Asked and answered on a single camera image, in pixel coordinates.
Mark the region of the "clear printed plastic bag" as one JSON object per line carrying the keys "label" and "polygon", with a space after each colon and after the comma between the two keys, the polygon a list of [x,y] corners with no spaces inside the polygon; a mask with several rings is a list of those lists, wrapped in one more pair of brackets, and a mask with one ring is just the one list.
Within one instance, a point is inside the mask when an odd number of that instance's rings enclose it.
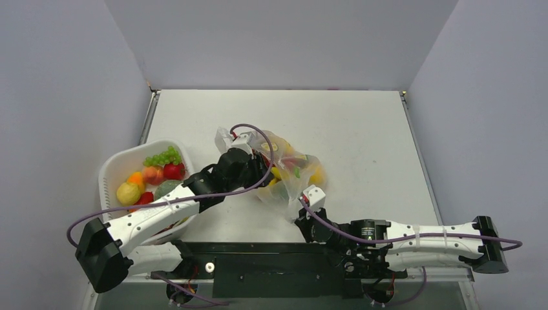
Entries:
{"label": "clear printed plastic bag", "polygon": [[[287,221],[294,222],[301,205],[298,197],[311,185],[324,189],[327,184],[327,173],[320,160],[313,155],[303,154],[290,145],[285,139],[266,130],[268,141],[255,130],[256,138],[251,146],[253,152],[260,154],[267,164],[273,162],[271,173],[273,179],[265,187],[255,190],[258,199],[283,213]],[[225,128],[218,128],[215,136],[217,149],[224,153],[239,134]]]}

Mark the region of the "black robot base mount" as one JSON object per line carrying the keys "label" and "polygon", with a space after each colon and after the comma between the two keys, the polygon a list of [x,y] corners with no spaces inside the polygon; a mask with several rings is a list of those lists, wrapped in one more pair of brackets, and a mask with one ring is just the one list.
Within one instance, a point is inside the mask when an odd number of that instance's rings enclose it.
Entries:
{"label": "black robot base mount", "polygon": [[381,281],[407,278],[390,271],[378,254],[337,252],[317,243],[175,244],[182,263],[153,276],[169,280],[212,280],[215,298],[360,298]]}

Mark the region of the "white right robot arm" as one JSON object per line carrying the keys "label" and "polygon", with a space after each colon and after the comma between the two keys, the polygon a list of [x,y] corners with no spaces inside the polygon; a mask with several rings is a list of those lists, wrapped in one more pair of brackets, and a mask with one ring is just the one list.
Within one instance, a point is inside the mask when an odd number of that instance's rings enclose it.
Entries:
{"label": "white right robot arm", "polygon": [[299,211],[295,225],[308,243],[340,254],[346,265],[369,277],[412,267],[468,267],[476,273],[503,274],[509,268],[502,240],[489,216],[461,225],[411,225],[388,220],[335,223],[325,209]]}

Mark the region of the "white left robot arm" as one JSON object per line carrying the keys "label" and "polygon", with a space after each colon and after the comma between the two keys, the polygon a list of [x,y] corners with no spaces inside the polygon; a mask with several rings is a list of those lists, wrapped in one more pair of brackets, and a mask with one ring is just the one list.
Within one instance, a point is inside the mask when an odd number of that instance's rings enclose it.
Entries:
{"label": "white left robot arm", "polygon": [[227,196],[267,186],[273,178],[272,166],[260,154],[230,148],[217,163],[190,175],[154,203],[139,205],[133,213],[107,222],[86,216],[76,260],[97,293],[110,291],[132,273],[170,271],[184,278],[192,271],[191,257],[172,243],[143,243],[170,224],[222,203]]}

